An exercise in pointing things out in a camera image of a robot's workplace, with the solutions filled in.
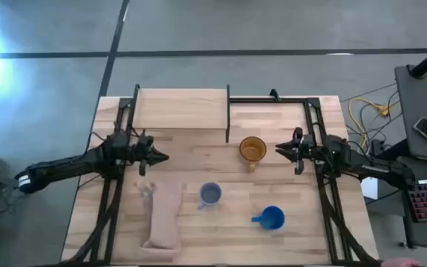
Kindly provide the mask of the wooden shelf with black legs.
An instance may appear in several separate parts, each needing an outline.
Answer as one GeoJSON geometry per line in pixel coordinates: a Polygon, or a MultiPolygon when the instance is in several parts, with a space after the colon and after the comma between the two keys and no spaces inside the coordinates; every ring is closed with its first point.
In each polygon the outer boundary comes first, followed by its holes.
{"type": "Polygon", "coordinates": [[[136,130],[201,131],[227,142],[227,88],[140,88],[132,126],[136,130]]]}

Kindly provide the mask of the dark grey desk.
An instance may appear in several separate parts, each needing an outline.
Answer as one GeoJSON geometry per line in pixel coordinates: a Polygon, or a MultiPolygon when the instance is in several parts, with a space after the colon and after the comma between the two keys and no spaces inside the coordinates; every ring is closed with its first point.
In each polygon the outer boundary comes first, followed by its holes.
{"type": "MultiPolygon", "coordinates": [[[[427,180],[427,160],[400,157],[399,161],[409,167],[414,174],[414,187],[427,180]]],[[[407,190],[403,193],[403,224],[405,227],[405,245],[409,248],[421,246],[427,248],[427,222],[415,222],[411,214],[411,202],[407,190]]]]}

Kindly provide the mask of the black aluminium table frame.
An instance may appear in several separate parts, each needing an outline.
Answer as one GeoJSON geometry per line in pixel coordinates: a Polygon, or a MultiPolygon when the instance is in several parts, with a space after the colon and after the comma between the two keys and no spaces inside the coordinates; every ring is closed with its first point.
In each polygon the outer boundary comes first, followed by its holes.
{"type": "Polygon", "coordinates": [[[227,142],[201,131],[136,130],[154,138],[154,147],[169,160],[148,167],[144,177],[136,165],[128,166],[122,183],[109,187],[92,174],[80,179],[62,260],[67,262],[81,248],[96,224],[107,193],[118,205],[118,214],[103,230],[94,257],[103,266],[140,266],[150,260],[141,252],[148,235],[147,215],[137,182],[173,180],[182,183],[182,204],[177,218],[181,250],[173,263],[186,265],[302,265],[330,261],[324,219],[311,162],[302,174],[275,151],[291,138],[296,127],[308,121],[325,121],[327,132],[345,136],[340,103],[335,96],[229,96],[227,142]],[[256,136],[267,153],[255,169],[239,155],[240,142],[256,136]],[[218,183],[218,205],[198,209],[199,191],[207,182],[218,183]],[[251,218],[268,206],[285,214],[283,227],[267,231],[251,218]]]}

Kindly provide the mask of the person's hand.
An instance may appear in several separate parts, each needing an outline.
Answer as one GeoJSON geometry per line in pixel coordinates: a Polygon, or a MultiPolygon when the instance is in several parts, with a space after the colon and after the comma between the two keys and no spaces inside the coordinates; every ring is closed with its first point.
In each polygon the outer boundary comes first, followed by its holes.
{"type": "Polygon", "coordinates": [[[394,258],[382,261],[380,267],[422,267],[420,262],[411,258],[394,258]]]}

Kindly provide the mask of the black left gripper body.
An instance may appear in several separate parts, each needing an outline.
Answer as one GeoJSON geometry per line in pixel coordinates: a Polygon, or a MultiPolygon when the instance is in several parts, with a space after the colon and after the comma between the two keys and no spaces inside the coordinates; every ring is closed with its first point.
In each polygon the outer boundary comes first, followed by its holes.
{"type": "Polygon", "coordinates": [[[154,164],[153,154],[151,152],[153,137],[142,134],[137,143],[130,147],[130,164],[139,162],[139,175],[146,175],[146,167],[154,164]]]}

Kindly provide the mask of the white paper sheet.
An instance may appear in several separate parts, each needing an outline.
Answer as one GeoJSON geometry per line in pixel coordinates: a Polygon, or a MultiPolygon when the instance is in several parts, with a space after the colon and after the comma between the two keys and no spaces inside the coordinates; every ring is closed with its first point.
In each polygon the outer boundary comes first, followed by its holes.
{"type": "Polygon", "coordinates": [[[365,198],[372,200],[378,199],[378,179],[366,177],[361,181],[360,187],[365,198]]]}

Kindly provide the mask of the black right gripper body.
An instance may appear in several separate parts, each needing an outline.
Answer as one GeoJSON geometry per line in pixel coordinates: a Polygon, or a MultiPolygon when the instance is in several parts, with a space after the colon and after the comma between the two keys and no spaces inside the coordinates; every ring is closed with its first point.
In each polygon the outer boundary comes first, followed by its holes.
{"type": "Polygon", "coordinates": [[[304,134],[302,128],[295,128],[293,132],[293,159],[296,163],[295,174],[302,174],[304,171],[304,159],[312,159],[315,147],[317,146],[311,134],[304,134]]]}

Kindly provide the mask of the grey stand base plate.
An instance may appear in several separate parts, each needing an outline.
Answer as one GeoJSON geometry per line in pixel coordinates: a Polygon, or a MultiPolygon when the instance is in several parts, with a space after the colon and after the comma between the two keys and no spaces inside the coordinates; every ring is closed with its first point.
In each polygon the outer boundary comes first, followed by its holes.
{"type": "Polygon", "coordinates": [[[423,79],[415,79],[406,66],[396,67],[394,74],[409,153],[413,157],[427,159],[427,138],[414,129],[419,119],[427,118],[427,74],[423,79]]]}

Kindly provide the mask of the orange translucent mug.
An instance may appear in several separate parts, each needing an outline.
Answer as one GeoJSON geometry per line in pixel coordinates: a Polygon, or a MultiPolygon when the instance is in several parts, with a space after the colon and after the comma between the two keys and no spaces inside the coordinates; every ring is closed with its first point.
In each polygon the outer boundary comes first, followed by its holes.
{"type": "Polygon", "coordinates": [[[259,137],[248,136],[239,144],[239,155],[251,173],[255,172],[256,167],[265,157],[266,153],[267,145],[259,137]]]}

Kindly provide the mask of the beige cloth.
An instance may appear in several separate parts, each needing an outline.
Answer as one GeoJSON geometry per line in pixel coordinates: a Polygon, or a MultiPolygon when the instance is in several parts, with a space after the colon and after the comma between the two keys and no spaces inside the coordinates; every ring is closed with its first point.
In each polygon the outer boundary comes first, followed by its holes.
{"type": "Polygon", "coordinates": [[[181,250],[177,216],[182,204],[182,183],[173,180],[137,182],[148,216],[148,237],[141,252],[152,260],[172,260],[181,250]]]}

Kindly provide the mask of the grey plastic mug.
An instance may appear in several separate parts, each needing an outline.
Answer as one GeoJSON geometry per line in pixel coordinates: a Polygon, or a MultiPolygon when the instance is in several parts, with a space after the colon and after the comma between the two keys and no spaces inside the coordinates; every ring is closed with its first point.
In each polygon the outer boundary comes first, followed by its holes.
{"type": "Polygon", "coordinates": [[[222,189],[218,183],[207,182],[200,188],[198,209],[218,205],[222,198],[222,189]]]}

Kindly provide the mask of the blue plastic mug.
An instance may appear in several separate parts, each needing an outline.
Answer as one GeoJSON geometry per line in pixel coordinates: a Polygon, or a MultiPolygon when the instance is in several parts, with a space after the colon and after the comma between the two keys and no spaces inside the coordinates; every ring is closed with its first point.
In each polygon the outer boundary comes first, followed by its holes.
{"type": "Polygon", "coordinates": [[[259,216],[252,217],[251,222],[259,223],[264,230],[274,231],[283,227],[285,214],[279,207],[270,205],[259,216]]]}

